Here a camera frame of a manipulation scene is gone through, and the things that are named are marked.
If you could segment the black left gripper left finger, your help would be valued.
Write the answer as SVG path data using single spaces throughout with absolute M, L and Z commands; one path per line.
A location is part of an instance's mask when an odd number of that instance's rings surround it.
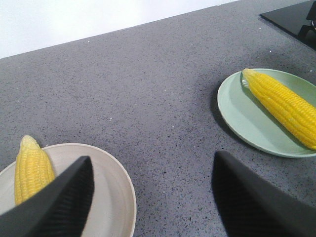
M 94 195 L 93 166 L 79 157 L 36 195 L 0 216 L 2 237 L 80 237 Z

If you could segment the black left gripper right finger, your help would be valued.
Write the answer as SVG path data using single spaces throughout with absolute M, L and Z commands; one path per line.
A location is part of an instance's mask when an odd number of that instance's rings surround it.
M 276 188 L 234 156 L 215 153 L 215 203 L 230 237 L 314 237 L 316 209 Z

